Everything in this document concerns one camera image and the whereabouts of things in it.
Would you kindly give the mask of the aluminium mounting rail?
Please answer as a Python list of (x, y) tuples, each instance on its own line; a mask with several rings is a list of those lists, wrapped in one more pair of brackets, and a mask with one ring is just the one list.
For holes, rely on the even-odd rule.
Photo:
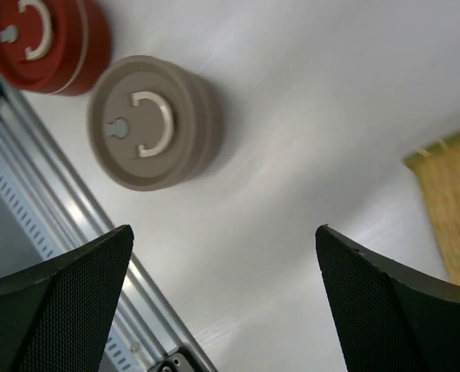
[[(21, 94), (0, 86), (0, 154), (64, 253), (116, 229)], [(180, 347), (214, 370), (132, 252), (97, 371), (148, 371)]]

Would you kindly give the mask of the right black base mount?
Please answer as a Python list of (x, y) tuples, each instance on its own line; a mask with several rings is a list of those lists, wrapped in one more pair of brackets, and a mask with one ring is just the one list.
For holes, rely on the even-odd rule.
[(151, 367), (148, 372), (203, 372), (204, 369), (199, 365), (191, 353), (185, 348), (180, 347), (169, 354), (162, 361)]

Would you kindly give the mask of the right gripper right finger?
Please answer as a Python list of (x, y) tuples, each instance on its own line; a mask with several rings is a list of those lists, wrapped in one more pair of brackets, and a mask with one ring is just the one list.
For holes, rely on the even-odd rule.
[(324, 225), (316, 254), (349, 371), (460, 371), (460, 286)]

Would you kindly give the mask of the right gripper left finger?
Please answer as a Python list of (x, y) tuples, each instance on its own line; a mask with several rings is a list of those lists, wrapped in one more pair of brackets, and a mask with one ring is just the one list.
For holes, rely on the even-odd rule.
[(97, 371), (133, 251), (120, 226), (0, 278), (0, 371)]

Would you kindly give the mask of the beige round lid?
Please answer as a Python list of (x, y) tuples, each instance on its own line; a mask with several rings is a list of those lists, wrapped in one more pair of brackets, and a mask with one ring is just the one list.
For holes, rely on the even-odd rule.
[(150, 56), (126, 57), (100, 78), (88, 106), (88, 136), (101, 168), (134, 191), (183, 182), (206, 131), (194, 74)]

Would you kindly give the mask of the red round lid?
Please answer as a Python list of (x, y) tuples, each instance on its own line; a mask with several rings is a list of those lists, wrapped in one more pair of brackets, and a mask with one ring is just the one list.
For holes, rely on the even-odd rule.
[(77, 95), (90, 33), (87, 1), (0, 1), (0, 74), (11, 86)]

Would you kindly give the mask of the bamboo woven tray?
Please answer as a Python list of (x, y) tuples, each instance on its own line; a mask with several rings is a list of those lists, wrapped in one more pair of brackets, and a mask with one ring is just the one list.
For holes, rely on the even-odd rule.
[(450, 282), (460, 285), (460, 130), (403, 162), (417, 177)]

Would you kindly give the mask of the metal round tin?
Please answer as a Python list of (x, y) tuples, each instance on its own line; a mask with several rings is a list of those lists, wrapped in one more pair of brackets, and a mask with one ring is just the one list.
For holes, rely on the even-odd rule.
[(78, 63), (62, 94), (82, 95), (90, 91), (109, 66), (112, 35), (109, 21), (97, 1), (76, 1), (81, 21)]
[(206, 134), (203, 144), (199, 147), (197, 159), (186, 167), (178, 179), (179, 184), (191, 181), (206, 172), (217, 158), (225, 134), (225, 117), (218, 90), (203, 76), (191, 71), (186, 71), (186, 74), (190, 77), (199, 97), (199, 107), (203, 110), (199, 121), (203, 124)]

